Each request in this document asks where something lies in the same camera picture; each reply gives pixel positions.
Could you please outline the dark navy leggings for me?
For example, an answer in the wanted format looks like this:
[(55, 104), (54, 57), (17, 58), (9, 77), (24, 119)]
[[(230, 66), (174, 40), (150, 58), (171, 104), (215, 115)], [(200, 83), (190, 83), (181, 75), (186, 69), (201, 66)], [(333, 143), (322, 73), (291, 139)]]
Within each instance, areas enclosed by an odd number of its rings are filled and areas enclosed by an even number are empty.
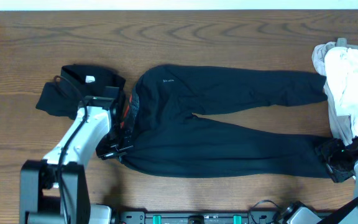
[(263, 106), (326, 100), (322, 75), (296, 71), (159, 65), (132, 91), (126, 126), (133, 146), (120, 160), (164, 177), (283, 174), (325, 178), (315, 154), (322, 136), (277, 134), (211, 119)]

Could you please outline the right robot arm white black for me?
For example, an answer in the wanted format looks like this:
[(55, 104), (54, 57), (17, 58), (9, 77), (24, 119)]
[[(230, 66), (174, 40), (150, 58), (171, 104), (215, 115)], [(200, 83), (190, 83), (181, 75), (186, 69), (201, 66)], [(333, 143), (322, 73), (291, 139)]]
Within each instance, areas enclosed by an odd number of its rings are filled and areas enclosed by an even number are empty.
[(316, 153), (335, 183), (342, 183), (355, 178), (352, 200), (326, 217), (321, 217), (311, 208), (301, 202), (296, 202), (282, 213), (282, 222), (295, 224), (358, 224), (358, 137), (348, 146), (345, 146), (338, 139), (330, 141), (319, 147)]

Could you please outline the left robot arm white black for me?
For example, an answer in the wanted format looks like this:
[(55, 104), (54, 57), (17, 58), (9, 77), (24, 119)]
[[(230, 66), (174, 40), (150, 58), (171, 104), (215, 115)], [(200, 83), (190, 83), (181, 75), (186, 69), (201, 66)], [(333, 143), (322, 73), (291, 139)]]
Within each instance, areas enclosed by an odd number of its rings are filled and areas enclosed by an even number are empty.
[(123, 96), (87, 96), (60, 142), (20, 172), (20, 223), (118, 223), (114, 210), (92, 204), (85, 170), (93, 155), (118, 159), (128, 145), (121, 129)]

